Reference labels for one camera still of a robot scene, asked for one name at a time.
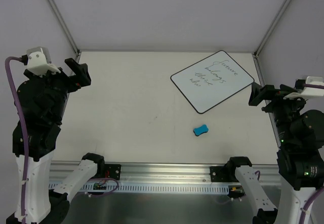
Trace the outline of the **white whiteboard black frame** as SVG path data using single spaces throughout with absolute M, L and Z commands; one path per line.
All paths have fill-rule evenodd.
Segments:
M 204 114 L 255 80 L 227 52 L 218 51 L 170 76 L 198 114 Z

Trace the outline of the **blue whiteboard eraser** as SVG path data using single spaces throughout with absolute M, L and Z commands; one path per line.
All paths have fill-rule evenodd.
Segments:
M 193 129 L 193 133 L 197 137 L 198 136 L 201 136 L 202 134 L 207 133 L 208 131 L 209 131 L 209 129 L 208 129 L 208 127 L 207 127 L 206 124 L 203 124 L 203 125 L 201 125 L 201 126 L 196 127 L 196 128 Z

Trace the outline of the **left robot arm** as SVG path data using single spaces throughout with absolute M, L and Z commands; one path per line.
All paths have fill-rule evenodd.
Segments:
M 19 121 L 13 131 L 13 154 L 19 171 L 19 199 L 7 223 L 61 223 L 73 197 L 91 178 L 105 174 L 104 158 L 87 153 L 78 167 L 53 190 L 49 189 L 50 165 L 61 131 L 63 111 L 70 93 L 91 84 L 88 66 L 65 60 L 73 71 L 45 64 L 41 74 L 24 71 L 26 81 L 15 87 L 9 61 L 5 62 Z

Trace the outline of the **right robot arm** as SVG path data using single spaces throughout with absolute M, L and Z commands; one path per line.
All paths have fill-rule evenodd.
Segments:
M 268 199 L 249 158 L 231 157 L 223 172 L 229 180 L 241 184 L 254 212 L 253 223 L 307 223 L 315 199 L 323 193 L 323 159 L 319 153 L 323 147 L 323 112 L 312 109 L 300 113 L 307 99 L 316 96 L 314 90 L 322 88 L 305 80 L 297 80 L 295 88 L 281 85 L 278 89 L 252 83 L 249 105 L 269 102 L 262 111 L 273 114 L 280 140 L 276 159 L 281 180 L 279 206 Z

